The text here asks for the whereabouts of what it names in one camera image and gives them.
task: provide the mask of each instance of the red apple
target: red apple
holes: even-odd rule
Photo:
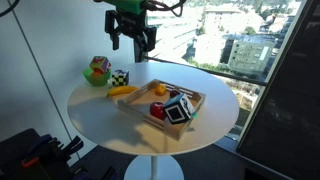
[[[163,110],[164,103],[161,101],[156,101],[150,105],[150,114],[158,119],[164,120],[166,118],[166,113]]]
[[[170,98],[173,98],[179,94],[180,94],[180,92],[178,90],[172,89],[172,91],[170,91]]]

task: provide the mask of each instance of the window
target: window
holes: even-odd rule
[[[255,1],[237,2],[190,0],[184,5],[182,17],[175,17],[171,12],[153,11],[148,12],[147,21],[148,25],[159,27],[156,48],[148,53],[149,57],[219,74],[217,77],[234,91],[241,110],[235,128],[228,134],[233,139],[240,137],[259,95],[268,85],[306,0],[286,1],[288,4],[285,5],[281,4],[282,1],[264,1],[265,9],[290,8],[290,11],[283,9],[284,13],[275,14],[274,23],[268,26],[265,26],[269,18],[267,12],[255,13],[258,8]],[[253,8],[250,13],[238,13],[248,8]],[[293,20],[287,18],[289,12],[290,16],[294,16]]]

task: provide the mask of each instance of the cable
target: cable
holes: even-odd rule
[[[144,9],[147,9],[149,11],[171,11],[175,16],[181,17],[182,11],[183,11],[183,4],[186,2],[186,0],[180,0],[177,4],[169,7],[165,3],[158,2],[156,0],[149,0],[145,1],[145,3],[142,4],[142,7]],[[177,14],[173,10],[180,7],[180,12]]]
[[[0,17],[3,17],[4,15],[8,14],[9,12],[11,12],[19,3],[20,0],[16,0],[7,10],[3,11],[2,13],[0,13]]]
[[[181,5],[179,5],[179,3],[178,4],[176,4],[177,6],[176,6],[176,8],[178,8],[178,7],[180,7],[180,12],[179,12],[179,14],[177,14],[176,12],[174,12],[173,10],[175,9],[175,8],[173,8],[173,6],[172,7],[169,7],[168,5],[166,5],[165,3],[161,3],[161,2],[158,2],[158,1],[154,1],[154,0],[151,0],[151,1],[149,1],[151,4],[154,4],[154,5],[159,5],[159,6],[162,6],[163,8],[158,8],[158,7],[156,7],[155,9],[156,9],[156,11],[171,11],[175,16],[177,16],[177,17],[181,17],[181,15],[182,15],[182,11],[183,11],[183,3],[184,2],[182,2],[182,1],[180,1],[179,3],[181,3]]]

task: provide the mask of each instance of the white round table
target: white round table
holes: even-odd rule
[[[159,79],[206,94],[198,117],[177,141],[118,109],[116,100],[123,95],[106,98],[108,86],[92,87],[86,82],[73,91],[68,113],[83,136],[110,150],[139,155],[129,165],[125,179],[183,179],[181,167],[171,155],[214,143],[232,129],[238,118],[239,105],[233,92],[204,71],[156,62],[122,64],[112,69],[129,70],[129,85],[141,87]]]

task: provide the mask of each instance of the black and white cube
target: black and white cube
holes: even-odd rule
[[[127,86],[129,84],[129,71],[116,70],[112,73],[112,85]]]
[[[194,107],[185,93],[170,98],[163,110],[172,124],[186,122],[192,118]]]

